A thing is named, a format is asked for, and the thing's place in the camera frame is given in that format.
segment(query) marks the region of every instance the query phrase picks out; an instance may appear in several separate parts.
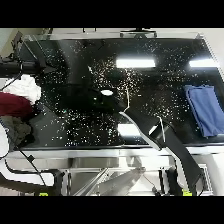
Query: blue cloth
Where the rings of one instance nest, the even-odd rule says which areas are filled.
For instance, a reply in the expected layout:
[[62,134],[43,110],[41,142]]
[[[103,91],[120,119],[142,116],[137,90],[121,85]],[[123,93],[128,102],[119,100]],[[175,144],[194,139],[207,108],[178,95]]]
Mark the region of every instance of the blue cloth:
[[184,87],[187,100],[204,137],[224,134],[224,113],[215,95],[214,86]]

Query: white cable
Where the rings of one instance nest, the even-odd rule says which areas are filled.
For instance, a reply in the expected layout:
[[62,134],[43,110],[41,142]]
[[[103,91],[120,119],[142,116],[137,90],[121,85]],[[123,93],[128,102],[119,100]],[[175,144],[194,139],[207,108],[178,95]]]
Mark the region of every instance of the white cable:
[[165,133],[164,133],[164,129],[163,129],[163,120],[161,117],[157,116],[160,120],[160,124],[161,124],[161,127],[162,127],[162,133],[163,133],[163,141],[166,142],[166,139],[165,139]]
[[127,100],[128,100],[128,106],[126,107],[126,109],[124,110],[124,113],[127,109],[130,108],[130,98],[129,98],[129,92],[128,92],[128,87],[126,86],[126,91],[127,91]]

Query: dark red cloth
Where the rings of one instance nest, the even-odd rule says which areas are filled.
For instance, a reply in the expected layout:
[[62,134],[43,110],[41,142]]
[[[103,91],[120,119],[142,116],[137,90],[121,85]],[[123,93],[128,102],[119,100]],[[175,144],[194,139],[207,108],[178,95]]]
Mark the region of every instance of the dark red cloth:
[[22,96],[0,92],[0,116],[24,118],[32,113],[30,101]]

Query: black tabletop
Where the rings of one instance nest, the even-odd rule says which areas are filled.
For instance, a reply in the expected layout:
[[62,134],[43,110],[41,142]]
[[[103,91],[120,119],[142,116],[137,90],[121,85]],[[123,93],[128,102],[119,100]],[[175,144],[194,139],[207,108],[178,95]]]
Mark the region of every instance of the black tabletop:
[[[98,102],[97,92],[111,90],[144,115],[172,123],[186,146],[224,143],[224,135],[204,138],[187,103],[185,85],[211,85],[224,107],[224,85],[216,67],[191,67],[189,62],[212,59],[203,39],[92,39],[26,42],[35,54],[41,49],[57,70],[40,75],[37,106],[41,113],[30,120],[35,141],[27,149],[106,148],[142,146],[130,122]],[[23,59],[32,59],[23,45]],[[118,68],[119,59],[150,59],[155,67]]]

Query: brown cloth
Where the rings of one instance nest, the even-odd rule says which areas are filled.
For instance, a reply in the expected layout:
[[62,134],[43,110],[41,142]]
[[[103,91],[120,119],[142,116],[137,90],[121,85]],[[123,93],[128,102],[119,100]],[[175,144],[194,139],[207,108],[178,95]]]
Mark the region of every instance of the brown cloth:
[[9,151],[12,151],[15,148],[15,145],[19,145],[27,135],[31,133],[31,127],[26,123],[22,122],[20,118],[12,116],[1,116],[0,119],[4,124],[4,128],[10,137],[13,139],[13,142],[10,138],[9,140]]
[[32,113],[29,100],[22,96],[0,92],[0,116],[24,118]]

